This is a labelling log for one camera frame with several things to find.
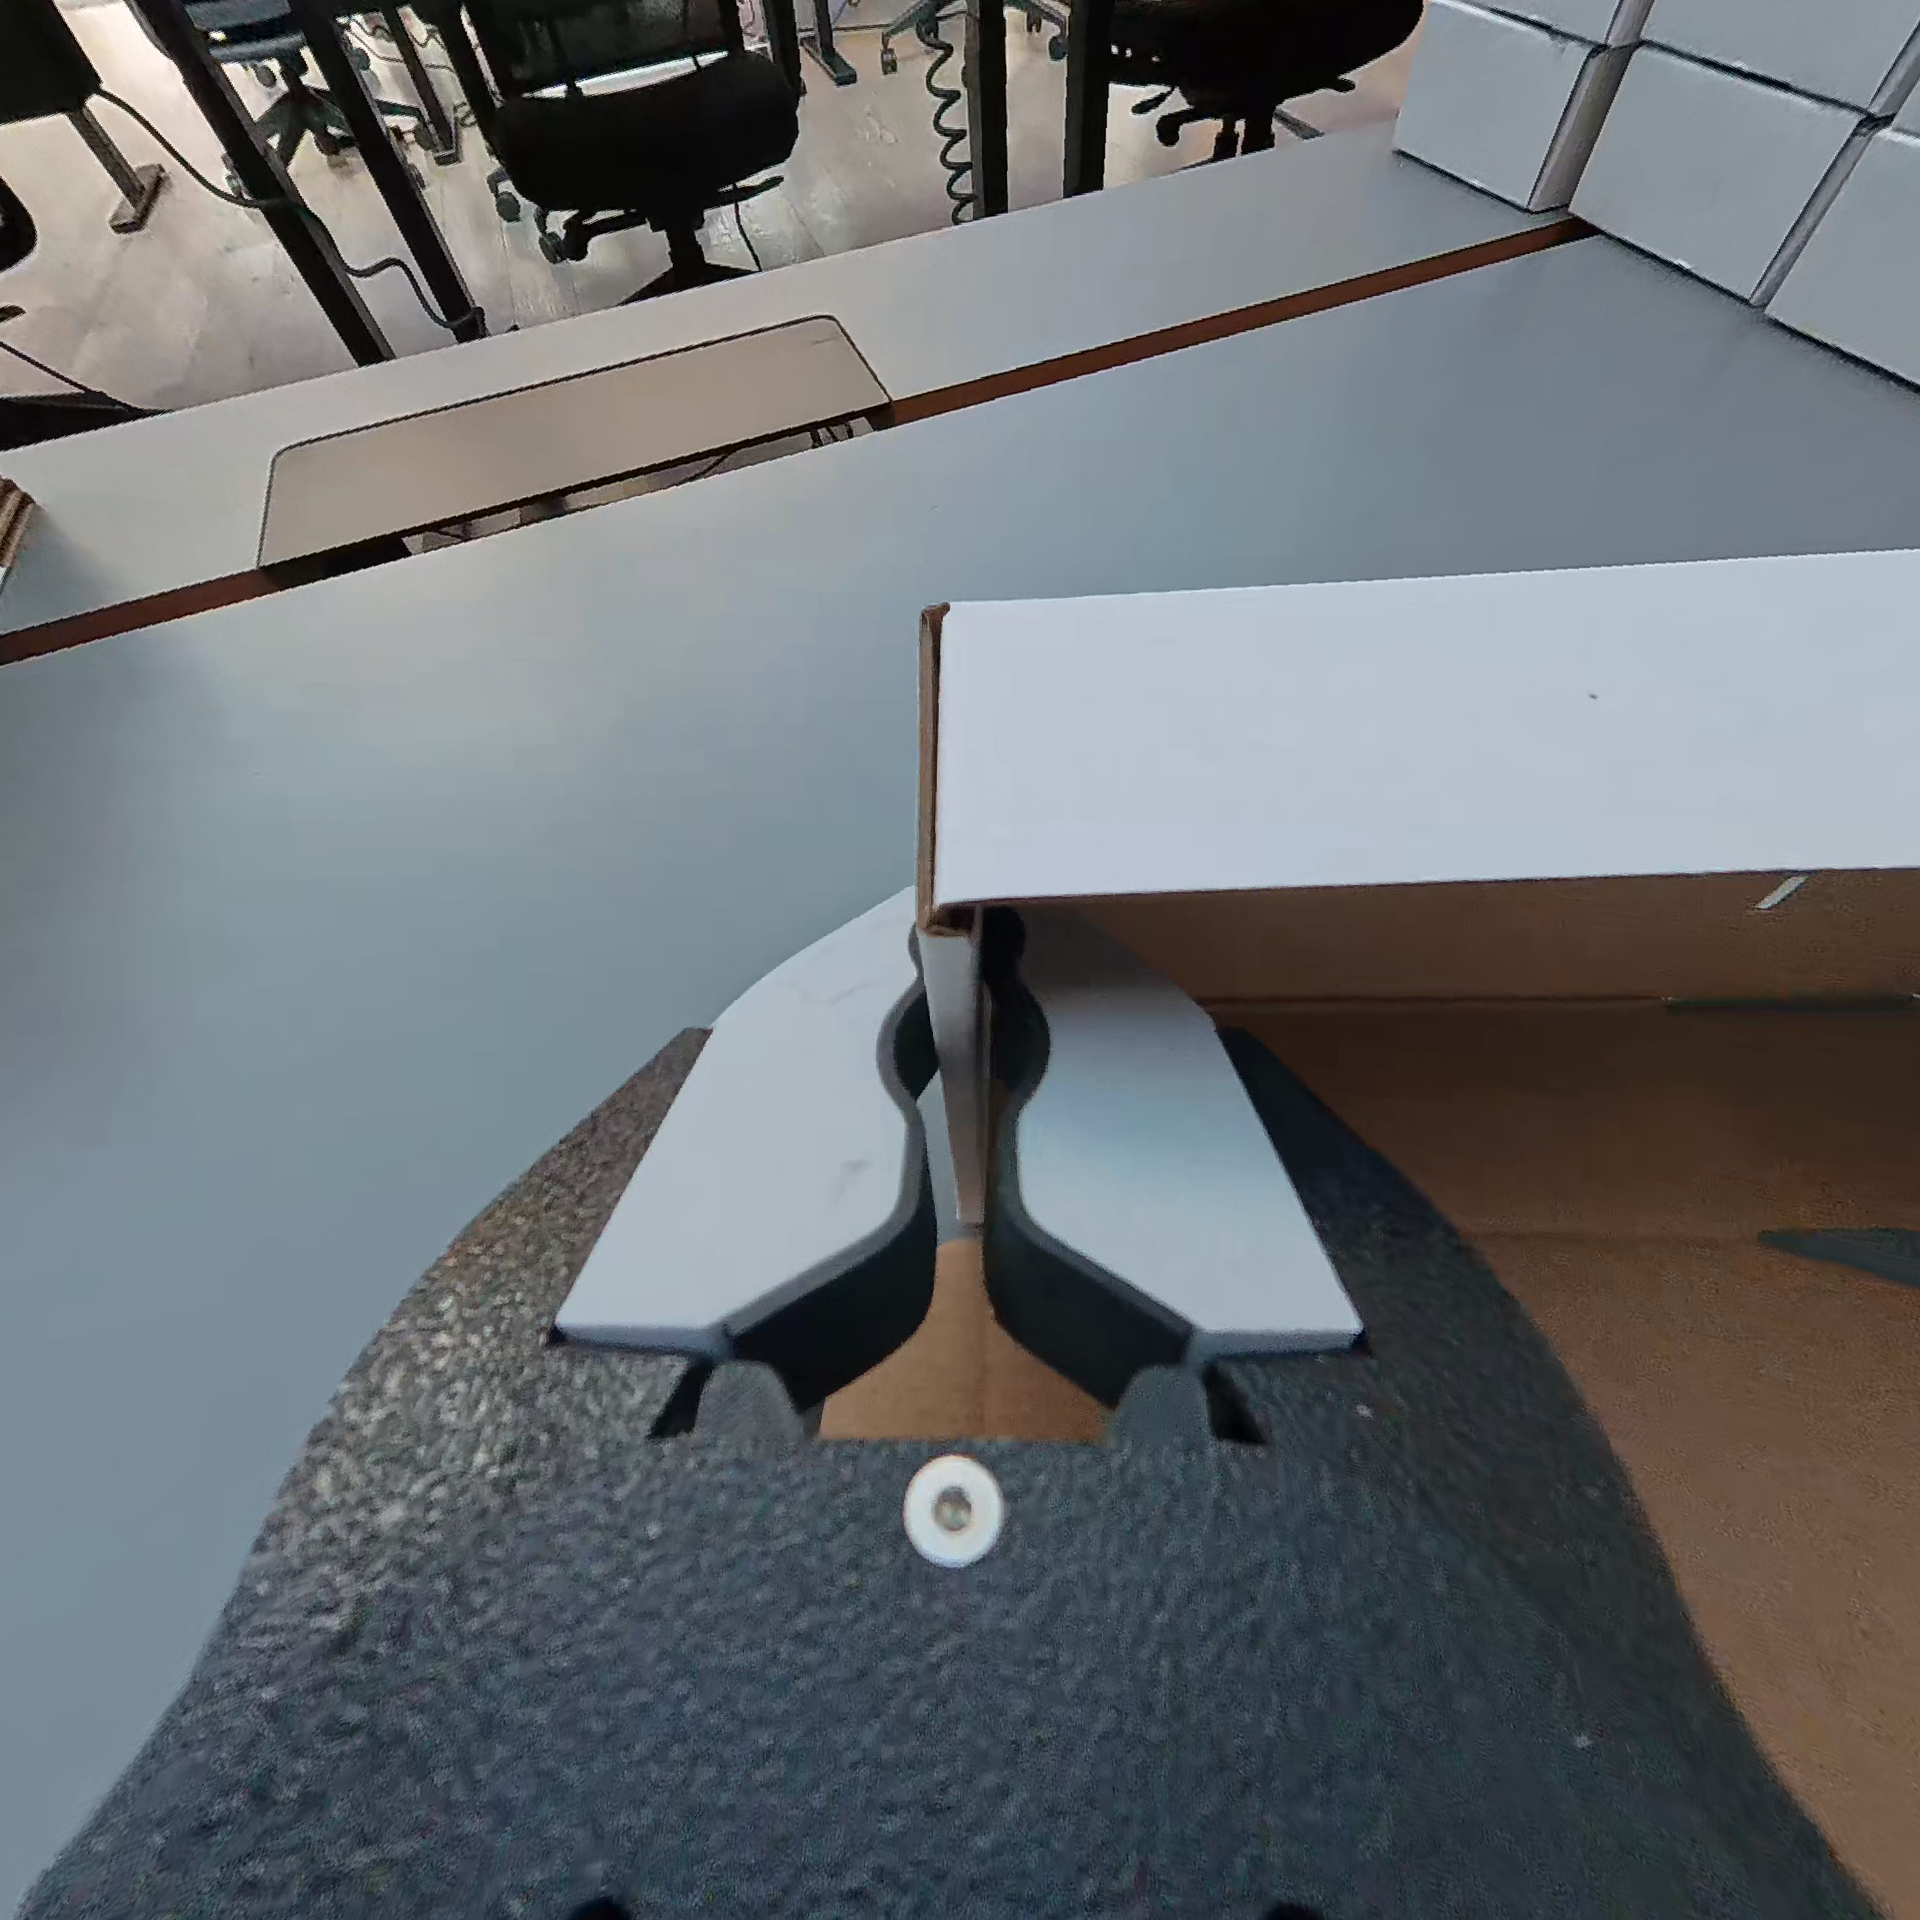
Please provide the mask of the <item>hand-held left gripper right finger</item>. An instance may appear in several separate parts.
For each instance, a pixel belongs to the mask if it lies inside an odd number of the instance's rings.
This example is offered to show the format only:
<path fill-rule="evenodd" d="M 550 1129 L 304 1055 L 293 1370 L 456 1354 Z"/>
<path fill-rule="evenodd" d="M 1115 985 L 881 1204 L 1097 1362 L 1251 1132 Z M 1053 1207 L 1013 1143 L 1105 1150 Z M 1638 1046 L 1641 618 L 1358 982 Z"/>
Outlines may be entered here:
<path fill-rule="evenodd" d="M 1348 1354 L 1361 1311 L 1213 1019 L 1061 905 L 997 907 L 982 1279 L 1092 1402 L 1136 1377 Z"/>

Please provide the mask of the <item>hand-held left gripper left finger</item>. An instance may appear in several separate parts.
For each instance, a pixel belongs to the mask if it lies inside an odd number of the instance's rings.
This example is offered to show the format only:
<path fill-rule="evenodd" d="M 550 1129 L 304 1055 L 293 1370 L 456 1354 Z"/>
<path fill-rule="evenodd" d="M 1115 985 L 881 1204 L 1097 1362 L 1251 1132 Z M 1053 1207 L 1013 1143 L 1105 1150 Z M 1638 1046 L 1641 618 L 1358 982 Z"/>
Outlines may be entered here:
<path fill-rule="evenodd" d="M 772 1370 L 816 1409 L 933 1292 L 934 1074 L 913 890 L 794 953 L 713 1024 L 553 1331 Z"/>

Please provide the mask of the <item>white cardboard box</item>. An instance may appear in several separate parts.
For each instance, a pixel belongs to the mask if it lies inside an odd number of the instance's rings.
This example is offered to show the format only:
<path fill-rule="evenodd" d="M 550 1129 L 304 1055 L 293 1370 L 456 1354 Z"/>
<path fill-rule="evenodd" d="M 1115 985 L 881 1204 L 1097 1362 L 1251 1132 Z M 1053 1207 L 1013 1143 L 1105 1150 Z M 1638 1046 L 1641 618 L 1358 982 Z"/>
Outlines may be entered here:
<path fill-rule="evenodd" d="M 1915 554 L 928 608 L 916 897 L 1198 1002 L 1362 1338 L 976 1422 L 881 1908 L 1913 1916 Z"/>

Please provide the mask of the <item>stack of folded white boxes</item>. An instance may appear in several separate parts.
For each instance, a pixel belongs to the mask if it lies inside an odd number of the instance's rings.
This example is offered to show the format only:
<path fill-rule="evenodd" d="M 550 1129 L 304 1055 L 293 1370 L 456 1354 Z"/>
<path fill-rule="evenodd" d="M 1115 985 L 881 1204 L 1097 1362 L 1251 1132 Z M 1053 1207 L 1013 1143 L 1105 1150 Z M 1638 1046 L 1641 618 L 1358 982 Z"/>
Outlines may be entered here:
<path fill-rule="evenodd" d="M 1398 154 L 1918 379 L 1915 2 L 1438 2 Z"/>

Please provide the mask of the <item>black desk frame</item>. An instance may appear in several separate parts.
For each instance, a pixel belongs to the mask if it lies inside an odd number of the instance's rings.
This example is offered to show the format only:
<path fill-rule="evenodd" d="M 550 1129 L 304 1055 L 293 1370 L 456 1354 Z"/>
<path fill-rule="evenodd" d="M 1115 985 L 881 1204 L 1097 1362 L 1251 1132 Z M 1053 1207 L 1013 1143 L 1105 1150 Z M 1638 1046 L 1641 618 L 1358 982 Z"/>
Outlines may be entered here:
<path fill-rule="evenodd" d="M 966 105 L 969 219 L 1008 211 L 1008 96 L 1004 2 L 964 2 L 963 90 Z M 1113 2 L 1067 4 L 1064 196 L 1106 178 Z"/>
<path fill-rule="evenodd" d="M 301 47 L 317 60 L 323 78 L 342 111 L 353 145 L 389 211 L 402 255 L 396 260 L 357 270 L 339 249 L 323 218 L 301 199 L 269 140 L 256 129 L 214 60 L 201 25 L 185 4 L 132 2 L 130 12 L 173 62 L 178 78 L 225 161 L 238 180 L 240 202 L 259 211 L 296 266 L 307 291 L 317 300 L 357 367 L 393 361 L 396 348 L 373 319 L 358 283 L 381 272 L 401 272 L 424 314 L 457 344 L 489 334 L 465 272 L 449 252 L 427 207 L 417 168 L 404 159 L 396 134 L 353 64 L 345 22 L 364 12 L 393 12 L 393 4 L 285 4 Z"/>

